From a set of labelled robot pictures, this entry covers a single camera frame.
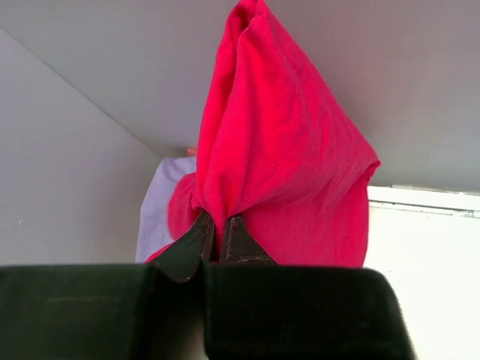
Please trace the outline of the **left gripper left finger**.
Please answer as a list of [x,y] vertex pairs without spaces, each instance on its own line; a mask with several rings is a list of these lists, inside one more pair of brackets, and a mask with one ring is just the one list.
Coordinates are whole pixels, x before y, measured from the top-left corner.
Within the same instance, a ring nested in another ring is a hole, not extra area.
[[208,214],[146,264],[1,268],[3,359],[205,359]]

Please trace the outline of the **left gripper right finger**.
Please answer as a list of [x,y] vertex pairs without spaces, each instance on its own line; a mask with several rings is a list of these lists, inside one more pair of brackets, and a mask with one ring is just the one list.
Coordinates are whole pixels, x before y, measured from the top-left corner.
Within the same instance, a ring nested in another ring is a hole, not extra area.
[[413,359],[386,278],[368,268],[278,265],[239,216],[204,264],[210,359]]

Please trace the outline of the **red t-shirt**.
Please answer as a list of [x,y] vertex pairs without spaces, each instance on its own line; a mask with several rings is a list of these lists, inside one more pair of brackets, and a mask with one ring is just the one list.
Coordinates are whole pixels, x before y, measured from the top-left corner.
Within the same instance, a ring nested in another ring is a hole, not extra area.
[[264,1],[227,17],[189,157],[196,170],[168,205],[173,241],[206,212],[221,244],[239,215],[281,265],[364,264],[379,158]]

